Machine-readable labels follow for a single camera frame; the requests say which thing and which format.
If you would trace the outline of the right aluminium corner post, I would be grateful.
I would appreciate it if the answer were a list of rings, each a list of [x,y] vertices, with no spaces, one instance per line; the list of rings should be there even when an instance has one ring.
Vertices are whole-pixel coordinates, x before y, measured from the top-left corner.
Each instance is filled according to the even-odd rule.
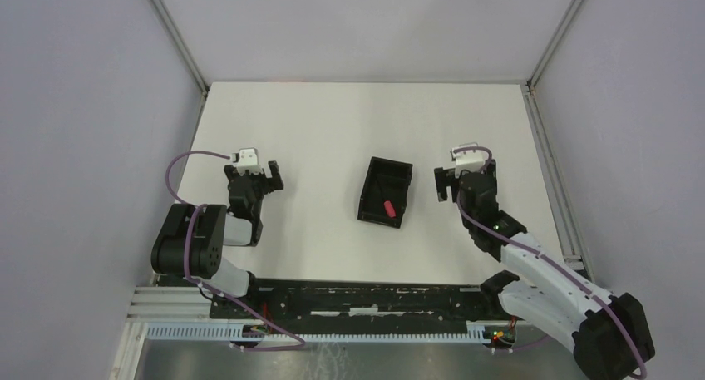
[[[526,86],[531,90],[540,82],[546,67],[549,65],[553,55],[559,49],[564,37],[567,35],[572,23],[579,15],[579,11],[583,7],[586,0],[570,0],[569,6],[566,8],[559,24],[552,36],[550,37],[544,51],[542,52],[539,61],[535,65],[530,77],[526,82]]]

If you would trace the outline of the aluminium front rail frame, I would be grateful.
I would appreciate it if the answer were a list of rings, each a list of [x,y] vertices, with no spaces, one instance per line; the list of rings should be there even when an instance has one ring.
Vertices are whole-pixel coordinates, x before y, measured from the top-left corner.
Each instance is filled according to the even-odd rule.
[[[238,304],[186,284],[139,287],[134,292],[129,318],[166,320],[249,320],[251,314]]]

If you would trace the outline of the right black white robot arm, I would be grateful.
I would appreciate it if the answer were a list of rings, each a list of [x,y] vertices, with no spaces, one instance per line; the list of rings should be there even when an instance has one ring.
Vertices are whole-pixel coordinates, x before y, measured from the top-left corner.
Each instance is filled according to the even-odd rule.
[[[645,379],[655,355],[641,302],[614,294],[553,259],[497,199],[496,165],[433,171],[439,201],[451,200],[474,245],[505,270],[482,285],[481,312],[525,320],[566,348],[589,379]]]

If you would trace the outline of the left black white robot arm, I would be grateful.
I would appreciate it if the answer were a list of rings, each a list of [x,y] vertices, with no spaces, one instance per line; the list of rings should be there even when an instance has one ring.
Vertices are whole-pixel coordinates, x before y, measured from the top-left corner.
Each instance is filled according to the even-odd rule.
[[[249,290],[254,276],[224,258],[226,247],[255,247],[263,231],[264,197],[284,188],[276,161],[268,171],[252,165],[226,165],[228,203],[173,204],[151,251],[156,274],[172,275],[224,297],[241,319],[254,318],[261,309],[260,296]]]

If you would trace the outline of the black plastic bin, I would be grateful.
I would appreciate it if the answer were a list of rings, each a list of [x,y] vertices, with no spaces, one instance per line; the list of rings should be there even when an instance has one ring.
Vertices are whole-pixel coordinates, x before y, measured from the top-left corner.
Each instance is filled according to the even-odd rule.
[[[357,207],[357,220],[393,229],[402,227],[413,164],[373,156]]]

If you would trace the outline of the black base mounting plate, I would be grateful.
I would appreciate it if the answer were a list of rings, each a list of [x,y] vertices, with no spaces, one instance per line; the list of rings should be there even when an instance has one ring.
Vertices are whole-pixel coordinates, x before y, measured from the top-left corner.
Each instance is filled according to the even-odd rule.
[[[478,285],[256,278],[243,302],[304,335],[459,334],[467,323],[510,324]]]

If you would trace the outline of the left aluminium corner post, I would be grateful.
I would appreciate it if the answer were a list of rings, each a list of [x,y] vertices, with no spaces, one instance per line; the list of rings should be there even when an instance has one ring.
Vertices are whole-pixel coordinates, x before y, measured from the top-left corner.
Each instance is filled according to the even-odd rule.
[[[207,97],[210,91],[210,87],[199,69],[196,60],[190,51],[185,39],[183,38],[174,18],[170,14],[165,0],[148,0],[150,6],[154,10],[156,16],[159,18],[162,27],[168,38],[171,40],[180,60],[185,65],[187,72],[194,84],[200,91],[202,97]]]

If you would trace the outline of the aluminium corner post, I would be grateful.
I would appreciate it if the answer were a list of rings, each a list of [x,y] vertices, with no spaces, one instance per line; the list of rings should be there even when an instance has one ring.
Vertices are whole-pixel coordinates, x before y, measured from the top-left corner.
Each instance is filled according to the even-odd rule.
[[[162,27],[168,38],[171,40],[180,60],[185,65],[187,72],[194,84],[200,91],[202,97],[207,97],[210,91],[210,87],[199,69],[196,60],[190,51],[185,39],[183,38],[174,18],[170,14],[165,0],[148,0],[150,6],[154,10],[156,16],[159,18]]]
[[[531,90],[540,82],[546,67],[549,65],[553,55],[559,49],[564,37],[567,35],[572,23],[579,15],[579,11],[583,7],[586,0],[570,0],[569,6],[566,8],[559,24],[552,36],[550,37],[544,51],[542,52],[539,61],[535,65],[530,77],[526,82],[526,86]]]

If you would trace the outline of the red handled screwdriver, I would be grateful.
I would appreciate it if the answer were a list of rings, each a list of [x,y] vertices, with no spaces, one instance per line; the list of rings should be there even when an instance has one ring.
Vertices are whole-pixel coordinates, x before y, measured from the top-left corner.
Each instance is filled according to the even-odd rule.
[[[394,204],[390,199],[389,194],[387,193],[385,185],[380,180],[377,180],[377,186],[382,199],[382,205],[387,217],[395,219],[397,217],[396,209],[394,208]]]

